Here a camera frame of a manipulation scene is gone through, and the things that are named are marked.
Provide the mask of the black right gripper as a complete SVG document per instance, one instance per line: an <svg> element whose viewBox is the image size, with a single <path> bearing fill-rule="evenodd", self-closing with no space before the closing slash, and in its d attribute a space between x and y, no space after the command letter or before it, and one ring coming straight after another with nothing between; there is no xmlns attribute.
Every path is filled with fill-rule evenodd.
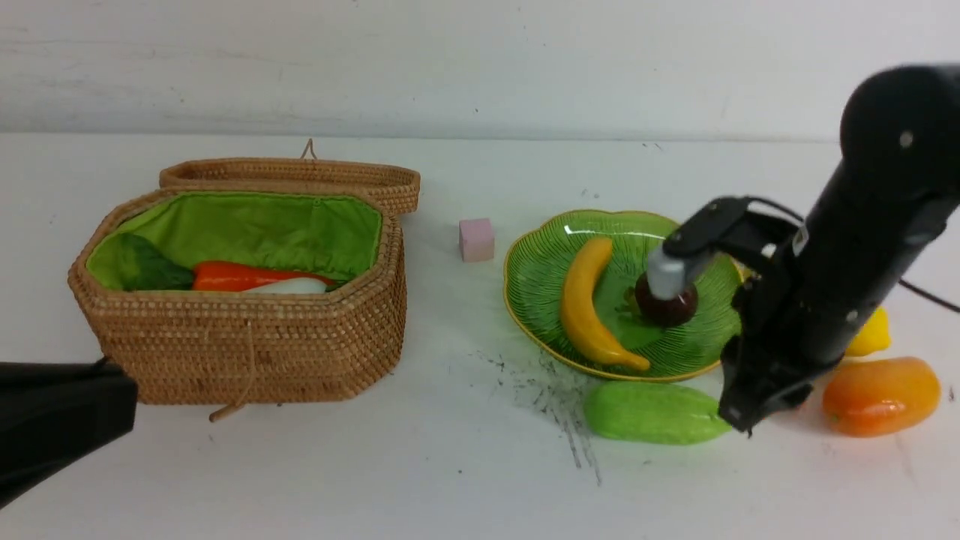
<svg viewBox="0 0 960 540"><path fill-rule="evenodd" d="M737 433L809 399L816 377L837 365L836 270L829 263L774 262L733 295L741 331L722 352L718 415Z"/></svg>

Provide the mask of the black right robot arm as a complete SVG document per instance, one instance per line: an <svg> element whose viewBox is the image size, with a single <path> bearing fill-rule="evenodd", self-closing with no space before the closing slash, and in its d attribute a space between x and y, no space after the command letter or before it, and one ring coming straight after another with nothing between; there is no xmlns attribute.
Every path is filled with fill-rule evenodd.
<svg viewBox="0 0 960 540"><path fill-rule="evenodd" d="M751 433L798 407L958 208L958 66L870 76L842 114L842 160L771 259L735 238L757 273L735 296L742 331L724 350L718 414Z"/></svg>

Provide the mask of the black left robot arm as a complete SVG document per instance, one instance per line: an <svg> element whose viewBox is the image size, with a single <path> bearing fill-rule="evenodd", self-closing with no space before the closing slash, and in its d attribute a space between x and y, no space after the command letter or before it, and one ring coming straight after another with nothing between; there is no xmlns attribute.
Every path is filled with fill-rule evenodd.
<svg viewBox="0 0 960 540"><path fill-rule="evenodd" d="M108 358L1 365L1 506L129 434L140 387Z"/></svg>

